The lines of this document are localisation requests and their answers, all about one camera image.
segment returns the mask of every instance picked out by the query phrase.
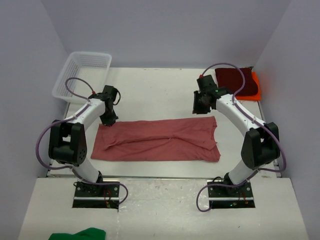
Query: white table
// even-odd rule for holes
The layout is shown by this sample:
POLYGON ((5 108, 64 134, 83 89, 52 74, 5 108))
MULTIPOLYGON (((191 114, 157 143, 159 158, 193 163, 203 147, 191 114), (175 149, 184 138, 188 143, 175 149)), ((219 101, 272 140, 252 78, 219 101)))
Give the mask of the white table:
MULTIPOLYGON (((254 177, 255 208, 206 213, 195 205, 204 179, 122 179, 129 197, 119 212, 72 208, 74 181, 38 178, 19 240, 47 240, 52 233, 74 234, 91 227, 105 230, 108 240, 308 240, 288 178, 254 177)), ((200 207, 208 207, 207 191, 200 207)))
MULTIPOLYGON (((243 136, 238 129, 221 113, 214 110, 206 115, 192 114, 194 91, 198 89, 196 79, 203 69, 180 68, 110 68, 107 85, 120 90, 121 101, 115 106, 118 121, 182 119, 194 117, 215 116, 217 128, 214 138, 221 157, 219 162, 205 161, 102 161, 90 159, 93 166, 104 176, 116 177, 154 177, 154 178, 213 178, 223 177, 240 161, 243 136)), ((100 72, 86 72, 78 76, 90 82, 98 77, 100 72)), ((215 79, 215 71, 210 70, 215 79)), ((79 85, 75 91, 89 94, 85 85, 79 85)), ((243 101, 249 111, 261 118, 257 102, 243 101)), ((70 104, 67 116, 72 115, 81 107, 80 104, 70 104)), ((98 125, 98 118, 86 131, 86 141, 90 158, 94 146, 98 125)), ((67 169, 55 170, 53 176, 72 175, 67 169)), ((275 173, 262 171, 260 177, 276 177, 275 173)))

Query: purple cable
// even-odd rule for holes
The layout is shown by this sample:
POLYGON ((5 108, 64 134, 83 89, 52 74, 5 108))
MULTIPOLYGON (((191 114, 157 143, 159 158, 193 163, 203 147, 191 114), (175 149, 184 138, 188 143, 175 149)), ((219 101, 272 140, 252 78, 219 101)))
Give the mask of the purple cable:
MULTIPOLYGON (((95 91, 93 90, 93 88, 90 86, 90 84, 88 82, 86 82, 85 80, 81 79, 81 78, 78 78, 78 77, 69 77, 66 81, 65 81, 65 88, 66 90, 73 94, 74 96, 76 97, 79 97, 79 98, 82 98, 82 99, 85 99, 87 100, 89 103, 90 103, 90 99, 85 97, 85 96, 81 96, 81 95, 78 95, 76 93, 74 93, 69 87, 68 87, 68 82, 70 80, 73 80, 73 79, 76 79, 76 80, 79 80, 79 81, 82 81, 84 82, 85 84, 87 84, 89 86, 89 88, 91 89, 92 93, 94 93, 95 91)), ((72 169, 72 172, 74 173, 74 175, 80 179, 81 181, 87 183, 87 184, 92 184, 92 185, 97 185, 97 186, 110 186, 110 185, 119 185, 119 186, 122 186, 125 191, 126 191, 126 194, 125 194, 125 197, 122 201, 119 202, 119 204, 122 204, 128 197, 129 195, 129 190, 128 188, 120 183, 120 182, 114 182, 114 183, 111 183, 111 182, 92 182, 92 181, 88 181, 87 179, 84 179, 83 177, 81 177, 75 169, 73 169, 72 166, 59 166, 59 167, 53 167, 53 166, 50 166, 50 165, 47 165, 45 164, 45 162, 41 159, 40 157, 40 152, 39 152, 39 148, 40 148, 40 142, 42 140, 42 138, 44 137, 44 135, 46 134, 46 132, 51 129, 53 126, 55 125, 58 125, 58 124, 62 124, 62 123, 67 123, 69 121, 72 121, 74 119, 76 119, 78 116, 80 116, 82 113, 85 112, 85 110, 88 109, 90 105, 87 104, 78 114, 76 114, 75 116, 71 117, 71 118, 68 118, 68 119, 65 119, 65 120, 61 120, 61 121, 55 121, 53 122, 52 124, 50 124, 49 126, 47 126, 41 133, 40 133, 40 136, 38 137, 37 141, 36 141, 36 144, 35 144, 35 156, 36 156, 36 159, 38 160, 38 162, 45 168, 49 169, 49 170, 61 170, 61 169, 72 169)))
POLYGON ((212 183, 212 184, 209 184, 209 185, 206 185, 204 186, 203 188, 200 189, 200 191, 198 192, 197 196, 196 196, 196 200, 195 200, 195 204, 196 204, 196 207, 198 208, 198 210, 202 213, 205 213, 205 212, 208 212, 211 210, 211 207, 209 206, 209 208, 205 209, 205 210, 202 210, 200 209, 199 207, 199 197, 200 197, 200 194, 202 193, 203 190, 205 190, 206 188, 210 188, 210 187, 225 187, 225 188, 238 188, 238 187, 241 187, 242 185, 244 185, 247 181, 249 181, 251 178, 253 178, 257 173, 258 171, 260 170, 264 170, 264 171, 269 171, 269 172, 273 172, 273 173, 280 173, 280 172, 283 172, 284 170, 286 170, 287 168, 287 159, 286 159, 286 156, 285 156, 285 153, 284 153, 284 150, 279 142, 279 140, 277 139, 277 137, 269 130, 267 129, 264 125, 260 124, 259 122, 255 121, 252 117, 250 117, 236 102, 235 102, 235 97, 236 95, 245 87, 245 84, 246 84, 246 78, 243 74, 243 72, 240 70, 240 68, 238 68, 237 66, 233 65, 233 64, 230 64, 230 63, 226 63, 226 62, 221 62, 221 63, 216 63, 216 64, 213 64, 209 67, 207 67, 203 73, 202 73, 202 76, 206 73, 206 71, 208 71, 210 68, 213 68, 215 66, 218 66, 218 65, 228 65, 228 66, 231 66, 231 67, 234 67, 235 69, 237 69, 240 74, 241 74, 241 77, 242 77, 242 86, 237 90, 235 91, 235 93, 232 95, 232 102, 233 104, 235 105, 235 107, 243 114, 245 115, 250 121, 252 121, 253 123, 257 124, 259 127, 261 127, 263 130, 265 130, 270 136, 271 138, 275 141, 275 143, 277 144, 277 146, 279 147, 279 150, 281 152, 281 155, 282 155, 282 159, 283 159, 283 167, 282 169, 279 169, 279 170, 274 170, 274 169, 268 169, 268 168, 258 168, 256 171, 254 171, 246 180, 244 180, 243 182, 237 184, 237 185, 227 185, 227 184, 220 184, 220 183, 212 183))

